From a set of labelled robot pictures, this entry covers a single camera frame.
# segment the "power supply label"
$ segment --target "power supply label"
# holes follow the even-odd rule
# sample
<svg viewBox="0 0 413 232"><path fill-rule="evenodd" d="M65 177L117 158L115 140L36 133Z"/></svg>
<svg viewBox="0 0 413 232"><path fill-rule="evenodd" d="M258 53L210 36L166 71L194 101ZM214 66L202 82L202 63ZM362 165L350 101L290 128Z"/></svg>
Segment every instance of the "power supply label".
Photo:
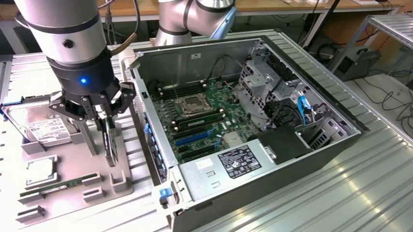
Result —
<svg viewBox="0 0 413 232"><path fill-rule="evenodd" d="M31 122L25 125L40 143L49 143L71 137L61 118Z"/></svg>
<svg viewBox="0 0 413 232"><path fill-rule="evenodd" d="M219 154L218 158L232 179L262 167L247 145Z"/></svg>

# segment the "wooden desk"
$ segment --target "wooden desk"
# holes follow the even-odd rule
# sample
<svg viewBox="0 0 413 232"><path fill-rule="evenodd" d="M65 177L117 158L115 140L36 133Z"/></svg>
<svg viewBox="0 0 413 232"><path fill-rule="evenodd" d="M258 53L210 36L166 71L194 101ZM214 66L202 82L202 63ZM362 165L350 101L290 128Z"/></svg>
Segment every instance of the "wooden desk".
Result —
<svg viewBox="0 0 413 232"><path fill-rule="evenodd" d="M313 30L307 36L305 45L307 45L311 40L315 31L321 25L321 22L326 16L326 12L333 4L334 0L329 3L319 4L314 10L314 5L309 3L297 3L293 1L290 4L285 3L282 0L236 0L238 16L252 16L252 15L285 15L285 14L310 14L314 10L315 13L321 13L318 20L314 24ZM402 0L390 0L393 5L393 12L395 13L399 6L404 5ZM158 0L138 0L140 19L158 20L159 19L159 3ZM338 7L334 12L359 12L359 11L382 11L382 5L362 6L358 5L351 0L341 0ZM5 38L12 45L16 54L27 53L24 45L20 44L20 39L15 33L13 27L19 26L13 22L13 17L17 12L17 7L15 5L0 4L0 29L5 35ZM104 22L105 9L100 11L101 22ZM132 0L115 0L111 4L112 21L125 22L135 21L135 9Z"/></svg>

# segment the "robotic arm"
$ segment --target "robotic arm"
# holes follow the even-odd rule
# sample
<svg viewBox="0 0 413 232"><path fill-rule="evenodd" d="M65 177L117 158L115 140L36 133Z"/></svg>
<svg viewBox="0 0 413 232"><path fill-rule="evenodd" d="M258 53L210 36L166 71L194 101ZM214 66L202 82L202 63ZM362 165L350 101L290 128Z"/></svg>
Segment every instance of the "robotic arm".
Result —
<svg viewBox="0 0 413 232"><path fill-rule="evenodd" d="M235 16L235 0L159 0L155 45L190 43L190 31L211 39L223 39Z"/></svg>
<svg viewBox="0 0 413 232"><path fill-rule="evenodd" d="M15 2L61 85L61 91L51 95L49 108L76 121L96 123L103 134L107 161L113 167L112 117L125 111L136 93L132 83L120 83L116 79L111 56L121 51L136 34L109 51L96 0ZM138 3L134 3L139 21ZM188 30L222 39L236 14L234 0L159 0L159 8L156 45L190 43Z"/></svg>
<svg viewBox="0 0 413 232"><path fill-rule="evenodd" d="M61 85L61 91L51 95L49 108L76 121L95 121L112 167L112 117L131 105L135 89L132 83L119 83L113 75L96 1L15 2Z"/></svg>

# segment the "pcie slot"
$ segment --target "pcie slot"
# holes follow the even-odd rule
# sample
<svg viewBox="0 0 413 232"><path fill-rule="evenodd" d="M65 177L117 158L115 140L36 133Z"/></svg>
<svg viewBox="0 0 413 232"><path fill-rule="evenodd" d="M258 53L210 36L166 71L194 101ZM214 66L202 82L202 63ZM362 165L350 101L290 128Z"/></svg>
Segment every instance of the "pcie slot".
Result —
<svg viewBox="0 0 413 232"><path fill-rule="evenodd" d="M187 159L187 158L191 158L191 157L194 157L194 156L202 155L202 154L204 154L206 152L214 150L215 147L216 147L215 145L204 146L203 148L200 148L200 149L198 149L198 150L195 150L195 151L190 151L190 152L182 154L180 157L182 157L183 159Z"/></svg>
<svg viewBox="0 0 413 232"><path fill-rule="evenodd" d="M207 132L202 133L202 134L196 134L192 137L188 137L186 139L180 139L175 141L175 146L180 146L188 143L192 143L198 140L206 139L211 136L211 130L208 130Z"/></svg>
<svg viewBox="0 0 413 232"><path fill-rule="evenodd" d="M192 134L202 133L202 132L206 132L206 131L207 131L207 129L204 127L198 127L198 128L194 128L188 131L183 131L180 133L176 133L174 135L174 139L180 139L180 138L187 137Z"/></svg>

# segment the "aluminum table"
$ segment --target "aluminum table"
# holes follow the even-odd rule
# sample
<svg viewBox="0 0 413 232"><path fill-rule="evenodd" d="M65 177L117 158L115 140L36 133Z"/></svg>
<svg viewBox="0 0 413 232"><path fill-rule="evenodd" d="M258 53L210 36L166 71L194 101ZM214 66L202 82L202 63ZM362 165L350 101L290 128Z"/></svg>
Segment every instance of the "aluminum table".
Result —
<svg viewBox="0 0 413 232"><path fill-rule="evenodd" d="M196 231L412 231L410 137L354 95L283 33L262 30L232 33L227 38L256 35L269 36L371 131L319 171ZM194 38L196 42L204 40L204 37ZM150 42L132 46L147 47ZM116 58L112 65L119 75ZM11 91L19 91L31 79L35 79L33 84L53 79L43 54L16 55L11 70ZM156 212L151 198L152 181L130 115L124 114L117 121L123 127L135 192L23 231L170 231L167 219ZM13 156L19 155L19 137L7 122L0 122L0 131L5 131L0 133L0 168L5 168ZM9 178L7 171L0 172L0 181L5 181ZM7 200L7 197L3 189L0 199ZM16 226L13 209L4 204L1 206L1 226L12 228Z"/></svg>

